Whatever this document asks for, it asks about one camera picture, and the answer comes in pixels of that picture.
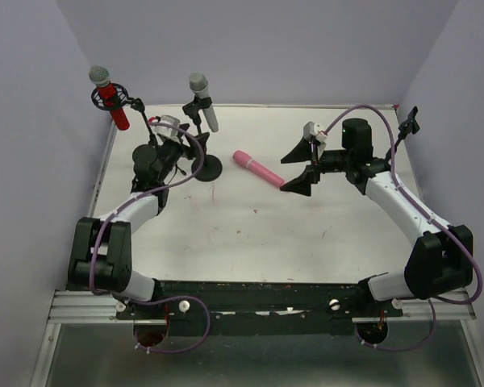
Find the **black round-base stand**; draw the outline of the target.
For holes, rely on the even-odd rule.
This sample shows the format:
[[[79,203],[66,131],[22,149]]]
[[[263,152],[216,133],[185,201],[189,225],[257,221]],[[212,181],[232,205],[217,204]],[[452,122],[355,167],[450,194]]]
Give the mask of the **black round-base stand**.
[[[201,109],[196,97],[194,97],[191,102],[185,104],[182,107],[182,110],[195,125],[197,134],[205,133],[201,128],[202,119],[199,113]],[[200,157],[194,159],[191,165],[191,172],[194,174],[194,177],[201,182],[212,182],[216,180],[221,175],[222,171],[223,165],[221,160],[208,153],[206,155],[200,153]]]
[[[416,115],[419,112],[418,106],[414,106],[411,111],[408,113],[407,118],[405,121],[403,121],[399,126],[398,126],[398,136],[396,141],[394,142],[394,145],[390,147],[388,152],[386,153],[386,161],[389,162],[391,161],[392,158],[392,150],[397,151],[398,146],[409,136],[409,135],[415,135],[419,129],[420,126],[417,122]]]

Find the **pink microphone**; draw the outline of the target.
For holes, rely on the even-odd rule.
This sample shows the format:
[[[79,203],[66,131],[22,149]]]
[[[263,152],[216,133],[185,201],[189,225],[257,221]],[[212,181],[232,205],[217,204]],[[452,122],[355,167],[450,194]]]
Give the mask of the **pink microphone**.
[[[240,167],[247,169],[249,172],[270,183],[276,188],[281,188],[285,184],[285,180],[283,178],[279,177],[276,173],[254,160],[246,152],[237,150],[233,153],[232,158]]]

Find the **silver microphone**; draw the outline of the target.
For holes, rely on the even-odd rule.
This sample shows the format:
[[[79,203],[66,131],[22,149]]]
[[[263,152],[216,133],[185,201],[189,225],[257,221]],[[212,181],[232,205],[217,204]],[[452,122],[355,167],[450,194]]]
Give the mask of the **silver microphone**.
[[[202,73],[192,73],[189,76],[189,86],[198,100],[209,129],[216,133],[219,130],[219,123],[209,93],[209,83],[206,76]]]

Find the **red glitter microphone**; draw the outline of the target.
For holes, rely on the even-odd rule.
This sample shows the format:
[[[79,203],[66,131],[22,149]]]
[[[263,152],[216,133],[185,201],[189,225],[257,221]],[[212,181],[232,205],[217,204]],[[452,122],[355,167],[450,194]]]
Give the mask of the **red glitter microphone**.
[[[123,110],[123,102],[114,83],[111,82],[108,70],[99,65],[90,67],[88,77],[94,85],[91,94],[92,102],[99,110],[108,111],[115,126],[120,131],[130,127]]]

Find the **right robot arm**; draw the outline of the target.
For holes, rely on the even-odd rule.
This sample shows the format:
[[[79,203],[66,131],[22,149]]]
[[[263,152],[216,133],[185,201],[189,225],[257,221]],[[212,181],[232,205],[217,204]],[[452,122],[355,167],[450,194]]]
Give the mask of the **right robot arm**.
[[[368,122],[345,119],[339,150],[328,150],[326,139],[319,124],[304,126],[301,140],[282,163],[307,166],[281,190],[311,196],[311,187],[322,174],[344,173],[350,184],[385,211],[412,246],[404,269],[363,280],[366,296],[374,301],[424,300],[469,285],[473,267],[466,255],[473,249],[471,230],[452,226],[411,195],[391,172],[389,160],[374,156]]]

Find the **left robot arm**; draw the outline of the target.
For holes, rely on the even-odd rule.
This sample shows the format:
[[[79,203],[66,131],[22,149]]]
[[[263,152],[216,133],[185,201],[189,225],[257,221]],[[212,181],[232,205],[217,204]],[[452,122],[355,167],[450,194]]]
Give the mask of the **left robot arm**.
[[[128,199],[112,211],[77,222],[68,268],[68,283],[86,287],[92,293],[113,293],[121,298],[151,302],[156,280],[132,268],[132,236],[165,208],[169,191],[198,173],[166,184],[167,176],[183,158],[204,164],[206,153],[198,137],[184,128],[163,123],[176,133],[161,145],[142,144],[132,153],[134,179]]]

